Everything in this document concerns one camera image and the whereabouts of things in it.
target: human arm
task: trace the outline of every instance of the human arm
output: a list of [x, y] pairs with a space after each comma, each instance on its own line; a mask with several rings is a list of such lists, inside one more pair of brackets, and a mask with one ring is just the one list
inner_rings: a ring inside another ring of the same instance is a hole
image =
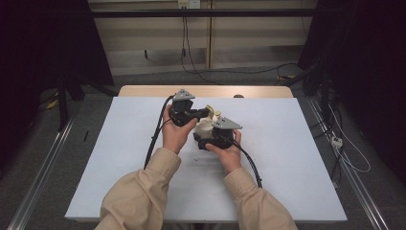
[[178, 156], [193, 119], [183, 127], [169, 119], [169, 105], [163, 116], [163, 147], [157, 149], [144, 170], [123, 176], [110, 189], [101, 206], [101, 222], [96, 229], [161, 229], [168, 203], [169, 182], [180, 166]]
[[[234, 131], [240, 143], [241, 133]], [[220, 149], [211, 144], [206, 148], [218, 155], [227, 173], [226, 188], [237, 207], [240, 229], [297, 229], [289, 212], [270, 193], [259, 188], [252, 176], [241, 166], [240, 151], [232, 146]]]

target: beige sleeve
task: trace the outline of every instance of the beige sleeve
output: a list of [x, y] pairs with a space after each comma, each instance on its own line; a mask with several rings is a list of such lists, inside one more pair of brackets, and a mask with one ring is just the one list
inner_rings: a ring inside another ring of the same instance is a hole
[[224, 182], [237, 206], [239, 229], [297, 229], [283, 205], [259, 188], [245, 169], [232, 171]]
[[169, 181], [180, 163], [178, 155], [160, 148], [145, 170], [119, 179], [102, 202], [101, 222], [96, 229], [161, 229]]

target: hand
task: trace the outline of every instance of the hand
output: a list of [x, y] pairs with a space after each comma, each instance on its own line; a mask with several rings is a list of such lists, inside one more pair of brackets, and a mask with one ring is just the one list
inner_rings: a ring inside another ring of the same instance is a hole
[[163, 115], [162, 136], [164, 139], [163, 147], [179, 154], [188, 140], [189, 132], [196, 127], [197, 119], [194, 118], [184, 126], [176, 126], [169, 116], [170, 104], [167, 105]]
[[[235, 139], [237, 143], [241, 143], [241, 133], [238, 130], [233, 130]], [[226, 173], [231, 173], [232, 171], [241, 168], [241, 152], [234, 145], [230, 146], [228, 149], [221, 149], [212, 144], [206, 144], [206, 148], [209, 151], [214, 152], [220, 158], [221, 164], [224, 167]]]

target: finger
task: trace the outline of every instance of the finger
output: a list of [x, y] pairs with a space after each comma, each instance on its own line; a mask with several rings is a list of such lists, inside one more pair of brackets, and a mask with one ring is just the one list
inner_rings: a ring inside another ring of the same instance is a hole
[[234, 130], [233, 130], [233, 133], [234, 133], [234, 135], [236, 136], [236, 137], [235, 137], [236, 142], [240, 145], [240, 144], [241, 144], [241, 132], [238, 131], [238, 130], [236, 130], [236, 129], [234, 129]]
[[167, 121], [168, 119], [170, 119], [170, 116], [169, 116], [170, 107], [171, 107], [171, 104], [168, 104], [168, 105], [165, 107], [164, 115], [163, 115], [163, 117], [162, 117], [163, 120], [164, 120], [164, 122]]
[[218, 156], [220, 156], [221, 153], [222, 153], [222, 149], [221, 149], [221, 148], [219, 148], [219, 147], [217, 147], [217, 146], [214, 146], [214, 145], [212, 145], [212, 144], [206, 144], [205, 147], [206, 147], [207, 150], [214, 152], [214, 153], [217, 154]]
[[196, 127], [197, 118], [191, 119], [187, 124], [185, 124], [182, 129], [185, 130], [187, 133], [191, 132], [192, 129]]

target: controller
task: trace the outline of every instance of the controller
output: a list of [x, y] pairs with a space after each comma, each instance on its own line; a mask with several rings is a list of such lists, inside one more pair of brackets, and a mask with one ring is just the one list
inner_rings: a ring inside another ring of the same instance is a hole
[[193, 118], [197, 118], [197, 122], [199, 122], [200, 118], [209, 116], [208, 108], [192, 109], [191, 99], [194, 99], [194, 95], [185, 89], [179, 90], [173, 96], [169, 116], [176, 126], [182, 127]]
[[200, 150], [207, 150], [206, 144], [208, 143], [225, 150], [234, 142], [233, 129], [242, 129], [242, 126], [225, 117], [220, 117], [212, 126], [212, 137], [210, 138], [201, 138], [197, 133], [193, 134]]
[[[195, 96], [185, 89], [179, 90], [173, 96], [169, 116], [176, 126], [182, 127], [193, 118], [196, 118], [199, 122], [201, 118], [209, 116], [210, 109], [208, 107], [192, 109], [192, 99], [194, 98]], [[212, 123], [212, 126], [211, 137], [202, 138], [197, 133], [193, 134], [200, 150], [207, 150], [205, 145], [208, 143], [221, 149], [227, 149], [234, 142], [233, 129], [242, 129], [242, 126], [225, 117], [220, 117]]]

